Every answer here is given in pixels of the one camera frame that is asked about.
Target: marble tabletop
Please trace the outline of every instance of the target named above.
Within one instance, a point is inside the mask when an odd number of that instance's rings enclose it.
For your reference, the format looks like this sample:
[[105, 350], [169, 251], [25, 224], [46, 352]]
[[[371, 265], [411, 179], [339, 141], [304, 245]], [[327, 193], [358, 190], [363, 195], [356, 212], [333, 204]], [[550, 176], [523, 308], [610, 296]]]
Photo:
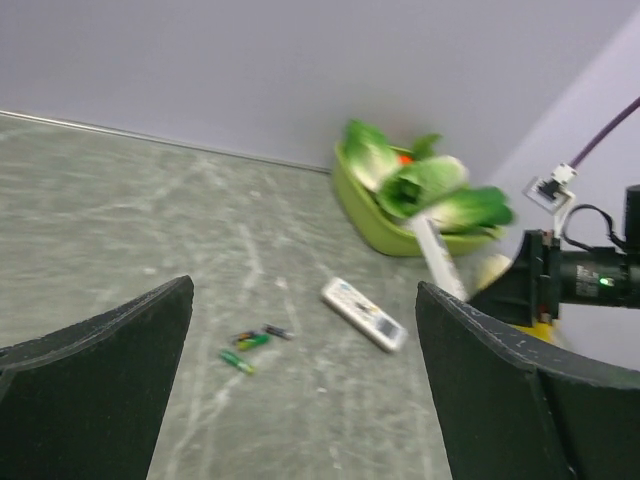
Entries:
[[[0, 117], [0, 345], [188, 274], [191, 328], [152, 480], [448, 479], [414, 302], [421, 259], [368, 248], [321, 173]], [[409, 330], [380, 351], [319, 299], [341, 276]], [[237, 332], [292, 330], [218, 358]]]

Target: green bowl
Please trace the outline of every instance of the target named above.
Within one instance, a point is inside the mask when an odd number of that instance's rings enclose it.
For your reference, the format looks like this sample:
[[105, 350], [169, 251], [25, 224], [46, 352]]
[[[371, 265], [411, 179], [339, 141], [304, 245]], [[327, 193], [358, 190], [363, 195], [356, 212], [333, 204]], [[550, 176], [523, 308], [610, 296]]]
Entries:
[[[408, 150], [395, 148], [398, 153]], [[422, 252], [415, 235], [389, 220], [378, 208], [369, 192], [351, 173], [342, 150], [335, 147], [337, 162], [331, 177], [336, 195], [347, 216], [360, 235], [373, 249], [394, 257], [421, 257]], [[483, 235], [446, 235], [442, 237], [453, 256], [468, 255], [504, 235], [503, 228], [495, 228]]]

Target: black cable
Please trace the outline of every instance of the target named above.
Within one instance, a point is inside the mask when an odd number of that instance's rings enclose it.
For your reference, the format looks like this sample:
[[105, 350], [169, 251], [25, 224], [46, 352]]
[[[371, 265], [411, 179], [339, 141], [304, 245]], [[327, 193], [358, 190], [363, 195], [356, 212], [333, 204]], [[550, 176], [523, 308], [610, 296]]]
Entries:
[[586, 147], [582, 149], [582, 151], [573, 159], [569, 166], [574, 170], [578, 168], [578, 165], [582, 163], [587, 155], [591, 153], [591, 151], [596, 148], [596, 146], [604, 140], [604, 138], [611, 133], [611, 131], [616, 128], [622, 121], [635, 112], [640, 107], [640, 97], [636, 98], [635, 101], [625, 108], [622, 112], [620, 112], [616, 118], [611, 120], [602, 130], [598, 132], [598, 134], [593, 137], [593, 139], [587, 144]]
[[622, 240], [620, 240], [620, 238], [618, 238], [618, 236], [613, 231], [613, 218], [611, 218], [611, 215], [609, 215], [604, 210], [599, 209], [595, 205], [589, 205], [587, 203], [573, 207], [571, 211], [567, 214], [567, 218], [564, 221], [564, 225], [562, 226], [562, 232], [560, 234], [560, 236], [565, 242], [567, 242], [569, 245], [573, 245], [574, 247], [578, 247], [578, 248], [581, 248], [582, 250], [586, 250], [587, 252], [593, 250], [594, 248], [582, 242], [578, 242], [577, 240], [573, 240], [569, 238], [569, 235], [567, 235], [567, 227], [569, 226], [569, 220], [571, 219], [573, 214], [579, 210], [595, 210], [596, 212], [600, 213], [600, 215], [602, 215], [602, 217], [604, 218], [604, 221], [607, 222], [607, 229], [608, 229], [607, 236], [609, 237], [609, 240], [611, 240], [611, 243], [613, 243], [616, 247], [624, 250], [625, 243]]

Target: white object with gray display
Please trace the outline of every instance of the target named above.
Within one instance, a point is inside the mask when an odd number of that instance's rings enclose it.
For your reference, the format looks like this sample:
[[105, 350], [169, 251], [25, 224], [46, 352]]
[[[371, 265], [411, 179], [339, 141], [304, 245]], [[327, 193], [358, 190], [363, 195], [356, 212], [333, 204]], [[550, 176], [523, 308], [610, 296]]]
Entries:
[[399, 350], [407, 339], [406, 328], [340, 278], [322, 289], [322, 299], [386, 352]]

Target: gray wall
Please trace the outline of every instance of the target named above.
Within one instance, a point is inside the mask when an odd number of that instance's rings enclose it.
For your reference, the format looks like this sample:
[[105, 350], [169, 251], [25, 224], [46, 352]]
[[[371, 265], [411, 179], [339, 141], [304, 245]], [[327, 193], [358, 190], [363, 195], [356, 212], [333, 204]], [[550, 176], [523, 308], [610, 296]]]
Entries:
[[[533, 176], [546, 176], [570, 160], [591, 137], [640, 95], [640, 12], [631, 18], [561, 101], [539, 122], [492, 181], [511, 194], [521, 228], [551, 228], [551, 218], [520, 192]], [[622, 234], [624, 190], [640, 184], [640, 112], [629, 117], [579, 168], [571, 184], [579, 203], [611, 213]], [[608, 245], [604, 222], [595, 213], [580, 213], [572, 237]], [[513, 229], [504, 244], [516, 252], [522, 236]], [[561, 331], [575, 350], [610, 363], [640, 369], [640, 311], [564, 306]]]
[[0, 109], [328, 166], [345, 120], [491, 172], [637, 0], [3, 0]]

